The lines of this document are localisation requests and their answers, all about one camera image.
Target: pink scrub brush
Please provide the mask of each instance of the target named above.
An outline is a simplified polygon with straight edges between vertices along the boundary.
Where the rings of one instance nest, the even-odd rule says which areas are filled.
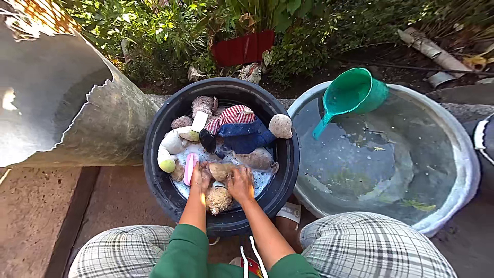
[[[199,156],[196,153],[189,153],[187,159],[185,160],[185,173],[184,173],[184,183],[190,186],[190,180],[192,179],[192,173],[194,171],[194,166],[199,162]]]

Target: green sweatshirt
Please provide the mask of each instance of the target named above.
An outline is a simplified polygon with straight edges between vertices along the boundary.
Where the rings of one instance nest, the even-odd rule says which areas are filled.
[[[150,278],[243,278],[241,267],[207,263],[209,241],[197,227],[177,225],[166,251]],[[318,278],[317,271],[299,254],[283,257],[268,272],[269,278]],[[249,278],[258,278],[249,272]]]

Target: plaid shorts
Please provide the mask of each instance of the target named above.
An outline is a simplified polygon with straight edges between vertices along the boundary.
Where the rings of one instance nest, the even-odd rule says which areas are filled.
[[[69,278],[147,277],[173,228],[128,226],[95,236],[79,251]],[[456,277],[431,241],[410,226],[374,213],[321,218],[300,233],[302,255],[331,278]]]

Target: green sleeve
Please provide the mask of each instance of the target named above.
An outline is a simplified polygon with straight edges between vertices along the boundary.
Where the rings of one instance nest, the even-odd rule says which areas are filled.
[[[207,277],[209,241],[197,227],[180,224],[171,234],[166,251],[154,266],[150,278]]]
[[[319,273],[299,254],[277,261],[268,272],[269,278],[320,278]]]

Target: red striped fabric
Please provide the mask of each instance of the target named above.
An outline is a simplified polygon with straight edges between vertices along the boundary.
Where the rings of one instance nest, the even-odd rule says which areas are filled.
[[[216,135],[219,128],[224,124],[246,124],[255,121],[254,111],[245,105],[234,105],[228,107],[221,113],[220,118],[211,121],[206,125],[205,129],[211,134]]]

